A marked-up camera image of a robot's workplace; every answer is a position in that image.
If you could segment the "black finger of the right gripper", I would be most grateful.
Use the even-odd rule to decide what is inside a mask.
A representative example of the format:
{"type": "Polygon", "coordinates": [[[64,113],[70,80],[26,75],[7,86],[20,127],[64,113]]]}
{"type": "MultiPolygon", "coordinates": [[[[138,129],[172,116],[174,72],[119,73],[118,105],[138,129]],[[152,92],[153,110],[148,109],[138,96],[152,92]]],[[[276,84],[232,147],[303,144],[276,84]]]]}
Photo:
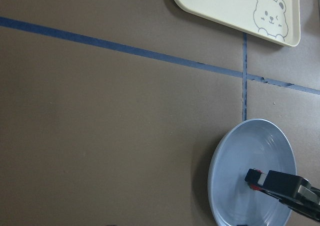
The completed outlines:
{"type": "Polygon", "coordinates": [[[244,180],[250,186],[258,187],[259,190],[270,189],[275,191],[284,188],[293,190],[299,186],[304,186],[308,189],[311,188],[309,181],[301,176],[273,170],[269,170],[266,174],[255,169],[249,169],[244,180]]]}

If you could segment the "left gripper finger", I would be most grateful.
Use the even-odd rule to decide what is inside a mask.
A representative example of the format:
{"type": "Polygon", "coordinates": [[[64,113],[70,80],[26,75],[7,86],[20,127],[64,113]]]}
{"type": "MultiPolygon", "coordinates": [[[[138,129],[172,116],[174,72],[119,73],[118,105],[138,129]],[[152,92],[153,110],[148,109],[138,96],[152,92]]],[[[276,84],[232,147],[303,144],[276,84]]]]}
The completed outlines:
{"type": "Polygon", "coordinates": [[[292,211],[307,217],[317,223],[320,222],[320,190],[299,186],[297,189],[261,189],[261,192],[277,199],[292,211]]]}

